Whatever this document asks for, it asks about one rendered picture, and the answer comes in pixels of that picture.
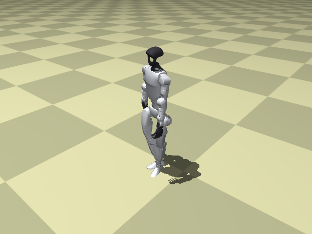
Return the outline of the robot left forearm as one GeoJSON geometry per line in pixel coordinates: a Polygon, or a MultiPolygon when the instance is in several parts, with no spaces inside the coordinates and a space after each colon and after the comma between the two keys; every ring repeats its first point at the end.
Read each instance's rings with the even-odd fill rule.
{"type": "Polygon", "coordinates": [[[161,103],[161,107],[158,108],[158,116],[157,116],[157,122],[160,123],[160,127],[164,126],[166,109],[167,109],[167,101],[163,100],[161,103]]]}

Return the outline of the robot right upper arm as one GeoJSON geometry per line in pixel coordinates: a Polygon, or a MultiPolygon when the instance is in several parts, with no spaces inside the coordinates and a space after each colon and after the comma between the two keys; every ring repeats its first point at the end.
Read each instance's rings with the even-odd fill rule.
{"type": "MultiPolygon", "coordinates": [[[[142,67],[142,72],[143,72],[143,79],[144,79],[144,81],[145,81],[145,69],[146,69],[146,67],[148,67],[148,66],[150,66],[150,65],[145,65],[145,66],[143,66],[142,67]]],[[[144,82],[143,84],[142,84],[142,89],[144,90],[144,91],[147,91],[147,89],[146,89],[146,82],[144,82]]]]}

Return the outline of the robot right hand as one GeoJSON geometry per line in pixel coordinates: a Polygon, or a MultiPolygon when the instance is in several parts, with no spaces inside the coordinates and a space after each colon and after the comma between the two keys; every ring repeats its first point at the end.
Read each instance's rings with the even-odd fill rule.
{"type": "Polygon", "coordinates": [[[145,103],[144,103],[144,102],[142,102],[142,106],[143,106],[143,109],[145,109],[146,107],[148,107],[148,104],[147,104],[147,105],[145,105],[145,103]]]}

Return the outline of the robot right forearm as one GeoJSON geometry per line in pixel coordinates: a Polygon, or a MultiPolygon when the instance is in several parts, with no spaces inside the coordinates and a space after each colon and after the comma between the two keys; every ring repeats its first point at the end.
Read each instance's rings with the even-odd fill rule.
{"type": "Polygon", "coordinates": [[[148,104],[148,94],[147,94],[147,91],[144,91],[143,89],[142,89],[142,99],[141,100],[142,100],[142,102],[145,103],[145,105],[148,104]]]}

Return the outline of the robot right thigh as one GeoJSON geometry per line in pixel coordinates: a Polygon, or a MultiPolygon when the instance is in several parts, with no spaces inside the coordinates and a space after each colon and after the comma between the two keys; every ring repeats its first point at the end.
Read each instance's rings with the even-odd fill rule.
{"type": "Polygon", "coordinates": [[[142,129],[143,129],[143,133],[146,137],[146,139],[148,140],[148,142],[150,144],[156,144],[156,138],[152,138],[155,137],[151,136],[152,134],[152,119],[150,117],[152,117],[152,115],[150,114],[150,107],[146,107],[145,109],[143,109],[142,111],[142,116],[141,116],[141,124],[142,124],[142,129]]]}

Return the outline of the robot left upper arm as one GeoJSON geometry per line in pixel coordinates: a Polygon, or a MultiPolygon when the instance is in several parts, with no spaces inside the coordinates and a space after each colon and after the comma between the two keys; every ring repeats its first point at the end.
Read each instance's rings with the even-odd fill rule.
{"type": "Polygon", "coordinates": [[[167,101],[171,79],[166,74],[160,74],[159,83],[161,85],[161,89],[160,89],[161,98],[158,98],[156,103],[158,106],[161,106],[161,103],[163,100],[167,101]]]}

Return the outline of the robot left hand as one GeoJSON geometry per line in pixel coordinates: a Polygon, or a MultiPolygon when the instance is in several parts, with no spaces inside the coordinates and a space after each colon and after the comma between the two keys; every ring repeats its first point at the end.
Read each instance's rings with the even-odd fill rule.
{"type": "Polygon", "coordinates": [[[152,137],[153,139],[161,137],[162,133],[163,133],[163,126],[160,127],[160,123],[159,122],[157,122],[156,127],[157,127],[156,132],[151,135],[151,136],[155,135],[155,137],[152,137]]]}

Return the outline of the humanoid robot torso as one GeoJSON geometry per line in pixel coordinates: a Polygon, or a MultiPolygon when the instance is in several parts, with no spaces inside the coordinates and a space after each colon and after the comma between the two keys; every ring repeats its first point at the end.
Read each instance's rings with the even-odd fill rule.
{"type": "Polygon", "coordinates": [[[152,66],[148,66],[145,69],[145,82],[148,98],[151,100],[152,105],[150,105],[150,114],[157,118],[158,116],[158,108],[160,106],[157,105],[158,98],[161,98],[160,89],[161,85],[159,83],[160,74],[166,74],[166,71],[163,69],[155,68],[158,71],[151,71],[152,66]],[[161,71],[160,71],[161,70],[161,71]]]}

